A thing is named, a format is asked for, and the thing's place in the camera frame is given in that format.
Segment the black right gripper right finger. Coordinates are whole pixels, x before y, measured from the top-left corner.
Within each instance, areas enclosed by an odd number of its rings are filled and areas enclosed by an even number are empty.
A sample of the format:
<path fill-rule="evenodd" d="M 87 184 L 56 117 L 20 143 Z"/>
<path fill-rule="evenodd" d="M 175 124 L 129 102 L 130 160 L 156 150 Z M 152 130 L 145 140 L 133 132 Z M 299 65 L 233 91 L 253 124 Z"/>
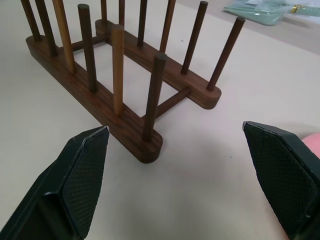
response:
<path fill-rule="evenodd" d="M 290 240 L 320 238 L 320 159 L 294 133 L 245 121 L 259 185 Z"/>

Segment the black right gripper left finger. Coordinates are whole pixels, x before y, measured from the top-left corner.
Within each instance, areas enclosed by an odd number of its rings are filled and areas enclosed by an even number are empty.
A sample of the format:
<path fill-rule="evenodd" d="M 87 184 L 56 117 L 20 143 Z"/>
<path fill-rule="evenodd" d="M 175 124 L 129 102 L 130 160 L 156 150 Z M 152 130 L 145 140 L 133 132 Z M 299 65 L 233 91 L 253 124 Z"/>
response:
<path fill-rule="evenodd" d="M 101 193 L 107 126 L 68 140 L 35 180 L 0 232 L 2 240 L 83 240 Z"/>

